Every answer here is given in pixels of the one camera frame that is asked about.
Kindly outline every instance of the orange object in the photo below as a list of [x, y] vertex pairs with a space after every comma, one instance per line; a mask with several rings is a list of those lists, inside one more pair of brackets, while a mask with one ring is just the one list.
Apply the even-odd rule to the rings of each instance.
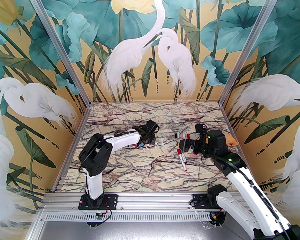
[[231, 135], [226, 132], [223, 132], [225, 135], [225, 141], [227, 142], [228, 146], [234, 147], [236, 145], [239, 145], [239, 142], [236, 141], [236, 139]]

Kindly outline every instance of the red and white marker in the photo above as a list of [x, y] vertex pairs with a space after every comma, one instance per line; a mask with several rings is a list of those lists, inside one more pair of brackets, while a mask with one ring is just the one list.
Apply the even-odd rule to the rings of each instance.
[[178, 154], [179, 154], [179, 157], [180, 157], [180, 160], [181, 160], [183, 169], [184, 169], [184, 171], [186, 172], [186, 171], [187, 171], [187, 167], [186, 167], [185, 162], [184, 162], [184, 160], [183, 160], [183, 158], [182, 158], [183, 153], [182, 153], [181, 149], [178, 149], [177, 151], [178, 151]]

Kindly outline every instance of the marker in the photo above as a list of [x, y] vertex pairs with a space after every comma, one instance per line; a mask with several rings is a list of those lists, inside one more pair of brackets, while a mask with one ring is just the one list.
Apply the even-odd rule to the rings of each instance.
[[177, 151], [178, 151], [179, 156], [182, 157], [183, 162], [184, 162], [185, 164], [187, 164], [186, 157], [185, 157], [184, 153], [182, 152], [182, 150], [181, 150], [181, 149], [178, 149]]
[[183, 161], [183, 159], [182, 159], [182, 155], [179, 153], [180, 151], [181, 151], [181, 150], [178, 149], [178, 154], [179, 154], [179, 157], [180, 157], [180, 160], [181, 160], [183, 169], [184, 169], [184, 171], [186, 172], [186, 171], [187, 171], [187, 167], [186, 167], [186, 165], [185, 165], [185, 163], [184, 163], [184, 161]]

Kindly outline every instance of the perforated metal plate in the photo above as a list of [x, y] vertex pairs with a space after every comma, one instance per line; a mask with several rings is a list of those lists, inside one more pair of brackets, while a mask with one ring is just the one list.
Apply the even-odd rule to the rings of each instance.
[[[118, 212], [112, 213], [108, 222], [209, 222], [209, 212]], [[97, 222], [96, 212], [48, 212], [45, 221]]]

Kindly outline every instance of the black cable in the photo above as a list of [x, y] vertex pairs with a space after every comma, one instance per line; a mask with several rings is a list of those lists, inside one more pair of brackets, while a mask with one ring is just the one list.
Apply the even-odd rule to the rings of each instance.
[[274, 209], [272, 208], [272, 205], [269, 203], [269, 201], [267, 199], [264, 198], [263, 194], [260, 192], [260, 190], [254, 185], [253, 181], [250, 180], [247, 175], [245, 173], [243, 173], [241, 170], [239, 170], [238, 167], [236, 167], [234, 164], [232, 164], [231, 162], [229, 162], [228, 160], [222, 158], [222, 157], [218, 157], [216, 155], [207, 155], [205, 154], [206, 157], [215, 159], [215, 160], [220, 160], [225, 162], [226, 164], [228, 164], [229, 166], [231, 166], [233, 169], [235, 169], [237, 172], [241, 173], [242, 176], [248, 181], [248, 183], [250, 184], [250, 186], [254, 189], [254, 191], [257, 193], [257, 195], [261, 198], [261, 200], [263, 201], [263, 203], [266, 205], [266, 207], [269, 209], [269, 211], [272, 213], [272, 215], [275, 217], [275, 219], [278, 220], [280, 227], [282, 228], [282, 230], [285, 232], [285, 234], [287, 235], [288, 240], [291, 240], [290, 237], [288, 236], [285, 228], [283, 227], [281, 221], [279, 220], [279, 216], [276, 214], [276, 212], [274, 211]]
[[204, 166], [209, 166], [209, 167], [214, 167], [215, 165], [214, 164], [211, 164], [211, 165], [208, 165], [208, 164], [205, 164], [202, 159], [204, 158], [204, 156], [201, 157], [201, 162]]
[[111, 215], [112, 215], [112, 210], [110, 210], [109, 207], [108, 207], [108, 210], [110, 211], [110, 216], [107, 217], [103, 222], [98, 222], [98, 223], [100, 223], [100, 224], [97, 225], [97, 226], [100, 226], [102, 223], [105, 223], [108, 219], [110, 219], [110, 217], [111, 217]]

